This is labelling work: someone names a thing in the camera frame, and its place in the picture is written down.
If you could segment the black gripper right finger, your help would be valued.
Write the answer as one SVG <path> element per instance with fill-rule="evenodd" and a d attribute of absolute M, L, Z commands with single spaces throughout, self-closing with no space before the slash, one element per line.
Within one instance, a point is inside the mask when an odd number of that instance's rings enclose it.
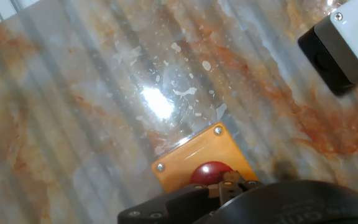
<path fill-rule="evenodd" d="M 263 187 L 263 183 L 258 180 L 246 180 L 237 171 L 228 172 L 229 180 L 232 182 L 232 189 L 229 190 L 229 200 L 240 196 L 240 194 Z"/>

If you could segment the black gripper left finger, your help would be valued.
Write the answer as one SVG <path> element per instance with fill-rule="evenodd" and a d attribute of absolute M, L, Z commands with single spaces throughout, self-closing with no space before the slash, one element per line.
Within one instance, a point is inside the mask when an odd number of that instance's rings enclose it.
<path fill-rule="evenodd" d="M 217 210 L 221 204 L 218 184 L 230 172 L 219 172 L 215 180 L 191 184 L 164 194 L 134 207 L 117 216 L 118 224 L 186 224 L 195 223 L 200 218 Z"/>

